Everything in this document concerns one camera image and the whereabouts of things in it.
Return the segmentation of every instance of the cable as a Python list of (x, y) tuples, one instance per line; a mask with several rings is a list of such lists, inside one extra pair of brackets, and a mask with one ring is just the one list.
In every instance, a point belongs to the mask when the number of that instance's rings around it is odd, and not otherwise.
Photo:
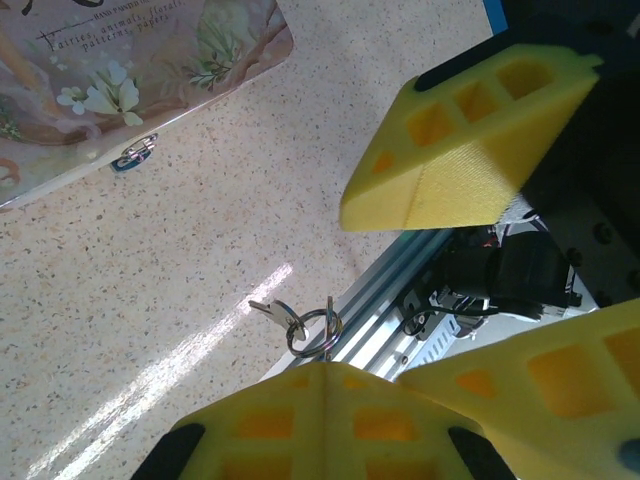
[[(408, 335), (410, 337), (415, 337), (418, 333), (420, 333), (420, 330), (422, 330), (422, 328), (424, 327), (424, 323), (419, 323), (417, 321), (417, 318), (420, 317), (421, 315), (425, 316), (425, 314), (429, 314), (429, 313), (448, 313), (450, 315), (461, 315), (464, 314), (465, 317), (490, 317), (492, 315), (497, 315), (500, 313), (500, 309), (496, 308), (496, 307), (490, 307), (487, 308), (486, 310), (469, 310), (467, 308), (465, 308), (464, 310), (454, 310), (451, 308), (446, 308), (446, 307), (437, 307), (435, 305), (431, 305), (428, 308), (424, 309), (422, 312), (420, 313), (416, 313), (413, 317), (408, 317), (406, 318), (403, 322), (402, 322), (402, 332), (405, 335)], [(414, 325), (417, 325), (417, 327), (414, 328), (413, 331), (407, 331), (407, 326), (409, 325), (409, 323), (411, 323), (413, 321)]]

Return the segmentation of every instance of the yellow foam block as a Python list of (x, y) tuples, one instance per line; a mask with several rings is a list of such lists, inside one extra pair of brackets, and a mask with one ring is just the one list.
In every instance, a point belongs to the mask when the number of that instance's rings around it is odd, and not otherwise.
[(400, 385), (477, 421), (526, 480), (637, 480), (640, 299), (404, 373)]
[(448, 436), (476, 423), (346, 364), (312, 363), (222, 399), (181, 479), (473, 480)]
[(440, 85), (407, 83), (344, 192), (348, 231), (496, 223), (598, 80), (595, 56), (514, 45)]

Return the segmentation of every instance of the bolt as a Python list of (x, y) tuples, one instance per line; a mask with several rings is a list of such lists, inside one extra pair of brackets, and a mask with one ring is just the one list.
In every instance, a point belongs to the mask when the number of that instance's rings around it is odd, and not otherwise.
[(601, 308), (610, 307), (611, 305), (613, 305), (613, 300), (611, 299), (611, 297), (604, 293), (602, 290), (596, 292), (593, 299)]
[(582, 266), (582, 253), (577, 248), (570, 248), (567, 250), (567, 260), (574, 267)]
[(629, 274), (629, 285), (636, 293), (640, 293), (640, 270), (634, 270)]
[(613, 240), (613, 232), (604, 223), (598, 223), (593, 227), (593, 234), (596, 240), (602, 245), (608, 245), (611, 243), (611, 240)]

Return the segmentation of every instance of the speckled countertop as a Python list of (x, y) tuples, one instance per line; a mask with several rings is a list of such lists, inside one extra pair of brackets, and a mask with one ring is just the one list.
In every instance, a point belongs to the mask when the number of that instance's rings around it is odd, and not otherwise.
[(490, 35), (482, 3), (280, 5), (286, 64), (137, 170), (0, 216), (0, 477), (128, 478), (283, 354), (249, 299), (316, 308), (394, 240), (341, 232), (340, 195), (400, 86)]

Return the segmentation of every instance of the key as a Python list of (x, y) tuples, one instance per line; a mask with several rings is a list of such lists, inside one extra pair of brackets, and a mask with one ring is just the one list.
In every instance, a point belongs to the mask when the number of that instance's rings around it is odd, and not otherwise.
[(304, 341), (309, 336), (307, 328), (300, 323), (300, 317), (293, 309), (280, 300), (274, 300), (269, 305), (249, 300), (249, 306), (255, 310), (262, 312), (269, 320), (280, 325), (285, 330), (289, 330), (291, 325), (297, 325), (298, 328), (293, 332), (296, 340)]

